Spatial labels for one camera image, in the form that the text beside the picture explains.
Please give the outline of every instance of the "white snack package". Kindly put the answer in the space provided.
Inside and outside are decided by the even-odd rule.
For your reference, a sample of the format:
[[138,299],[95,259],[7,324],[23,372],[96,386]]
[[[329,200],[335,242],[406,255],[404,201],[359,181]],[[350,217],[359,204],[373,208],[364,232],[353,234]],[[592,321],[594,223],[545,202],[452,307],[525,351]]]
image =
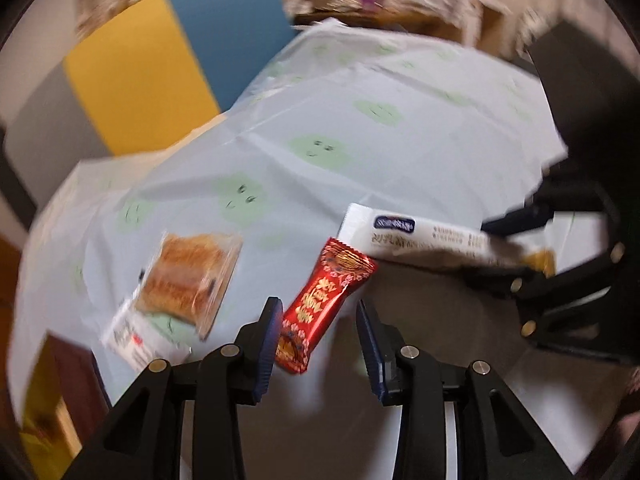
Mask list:
[[154,359],[165,359],[173,366],[183,363],[191,347],[169,341],[127,300],[102,335],[102,344],[122,357],[135,371],[141,372]]
[[338,240],[379,260],[431,270],[516,267],[540,248],[482,231],[352,203]]

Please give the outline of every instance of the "red candy wrapper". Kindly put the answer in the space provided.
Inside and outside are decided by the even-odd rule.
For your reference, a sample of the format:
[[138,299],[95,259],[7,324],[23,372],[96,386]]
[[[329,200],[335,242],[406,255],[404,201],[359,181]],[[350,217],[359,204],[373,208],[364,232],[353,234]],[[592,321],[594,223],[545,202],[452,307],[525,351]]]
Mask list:
[[304,373],[311,351],[331,325],[344,300],[377,268],[368,256],[329,238],[305,288],[284,313],[276,362],[287,372]]

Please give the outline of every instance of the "plastic table cover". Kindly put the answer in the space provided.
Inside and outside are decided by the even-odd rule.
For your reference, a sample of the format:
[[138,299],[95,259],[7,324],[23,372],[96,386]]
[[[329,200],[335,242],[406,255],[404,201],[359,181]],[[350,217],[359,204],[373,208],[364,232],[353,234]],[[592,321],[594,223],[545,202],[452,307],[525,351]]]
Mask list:
[[[134,380],[99,337],[163,232],[244,238],[206,341],[154,319],[199,359],[233,341],[268,296],[285,307],[294,299],[349,203],[478,228],[522,203],[541,167],[564,154],[532,76],[445,41],[335,20],[300,34],[225,121],[203,129],[180,149],[82,162],[40,216],[24,251],[8,363],[18,415],[46,331],[92,349],[112,402]],[[556,216],[530,236],[556,250],[562,269],[598,252],[600,227]],[[491,363],[574,471],[617,407],[628,370],[528,347],[509,301],[391,264],[366,294],[408,343],[443,362]],[[249,478],[391,478],[400,409],[370,392],[355,299],[306,374],[274,367],[260,405],[239,408]],[[188,477],[189,446],[182,458]]]

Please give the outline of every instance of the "dark blue label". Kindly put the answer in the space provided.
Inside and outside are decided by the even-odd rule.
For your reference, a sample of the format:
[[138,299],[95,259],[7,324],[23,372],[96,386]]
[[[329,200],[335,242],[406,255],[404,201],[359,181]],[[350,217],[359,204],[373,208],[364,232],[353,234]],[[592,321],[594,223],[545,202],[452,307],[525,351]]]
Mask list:
[[376,216],[373,227],[374,229],[395,229],[411,234],[415,229],[415,220],[403,216]]

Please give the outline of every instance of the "metal screw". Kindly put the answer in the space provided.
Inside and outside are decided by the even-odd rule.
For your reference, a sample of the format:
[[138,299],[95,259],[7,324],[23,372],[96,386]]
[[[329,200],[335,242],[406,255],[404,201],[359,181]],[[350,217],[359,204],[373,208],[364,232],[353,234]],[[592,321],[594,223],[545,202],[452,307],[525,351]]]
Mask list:
[[149,363],[149,371],[157,374],[166,368],[166,361],[164,359],[154,359]]
[[520,335],[523,337],[529,337],[537,328],[538,326],[536,325],[536,322],[529,320],[522,326],[522,329],[520,329]]
[[224,345],[221,349],[220,349],[220,353],[224,356],[224,357],[236,357],[239,353],[240,353],[240,349],[238,348],[238,346],[236,345]]
[[613,246],[613,249],[611,250],[611,254],[610,254],[611,261],[616,264],[622,259],[622,256],[624,255],[625,255],[625,245],[622,242],[618,242]]
[[474,369],[474,372],[476,374],[480,374],[480,375],[487,375],[491,371],[491,367],[489,366],[489,363],[486,363],[484,361],[476,361],[472,365],[472,368]]
[[415,359],[420,354],[420,351],[415,346],[406,345],[400,349],[400,353],[407,359]]
[[516,278],[511,282],[511,291],[513,294],[522,288],[522,278]]

